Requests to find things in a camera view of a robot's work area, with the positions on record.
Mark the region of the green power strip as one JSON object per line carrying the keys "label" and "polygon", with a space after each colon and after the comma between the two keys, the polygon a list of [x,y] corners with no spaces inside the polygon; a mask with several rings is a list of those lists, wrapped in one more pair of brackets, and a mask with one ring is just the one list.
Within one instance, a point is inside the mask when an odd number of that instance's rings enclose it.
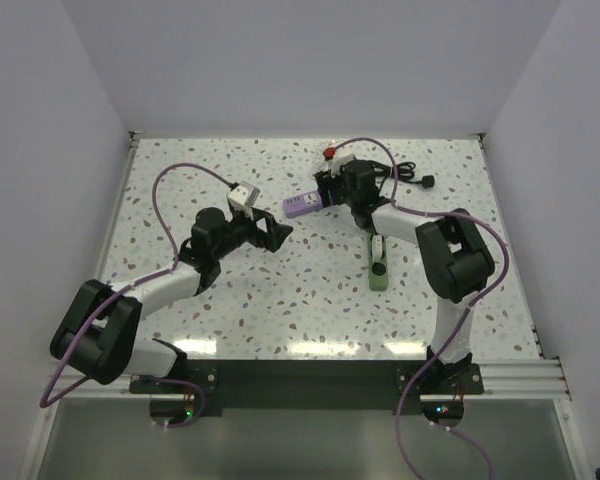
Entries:
{"label": "green power strip", "polygon": [[368,285],[371,291],[381,292],[386,291],[389,285],[389,275],[388,275],[388,263],[387,263],[387,250],[386,250],[386,241],[383,238],[384,243],[384,254],[383,258],[379,263],[373,263],[371,258],[370,251],[370,240],[371,237],[374,236],[369,234],[367,237],[367,252],[368,252]]}

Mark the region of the white charger plug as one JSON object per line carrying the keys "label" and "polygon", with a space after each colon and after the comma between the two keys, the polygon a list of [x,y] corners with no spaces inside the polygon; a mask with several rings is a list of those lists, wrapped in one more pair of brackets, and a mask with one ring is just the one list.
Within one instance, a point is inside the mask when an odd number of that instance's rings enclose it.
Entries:
{"label": "white charger plug", "polygon": [[370,240],[370,251],[373,263],[379,263],[383,258],[384,254],[384,243],[383,238],[379,235],[374,235]]}

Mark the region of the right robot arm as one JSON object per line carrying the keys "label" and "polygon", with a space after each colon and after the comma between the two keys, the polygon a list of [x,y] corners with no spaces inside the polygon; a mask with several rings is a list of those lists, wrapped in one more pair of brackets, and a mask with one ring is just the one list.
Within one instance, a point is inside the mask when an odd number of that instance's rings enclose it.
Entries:
{"label": "right robot arm", "polygon": [[449,392],[472,363],[472,302],[495,271],[494,259],[477,227],[463,210],[431,218],[397,209],[381,194],[367,160],[353,158],[337,171],[317,173],[315,180],[325,207],[346,205],[360,229],[418,247],[426,280],[438,303],[426,369],[415,384]]}

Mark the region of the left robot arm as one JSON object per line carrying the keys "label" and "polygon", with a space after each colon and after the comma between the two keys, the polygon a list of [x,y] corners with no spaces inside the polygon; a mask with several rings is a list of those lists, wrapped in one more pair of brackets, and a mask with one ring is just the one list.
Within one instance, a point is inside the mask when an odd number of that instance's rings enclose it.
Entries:
{"label": "left robot arm", "polygon": [[102,385],[128,374],[151,376],[165,392],[180,390],[186,355],[164,341],[142,344],[140,321],[205,292],[221,273],[220,261],[243,244],[276,252],[292,232],[264,210],[234,211],[231,219],[218,208],[201,210],[176,266],[129,283],[85,282],[51,340],[51,355]]}

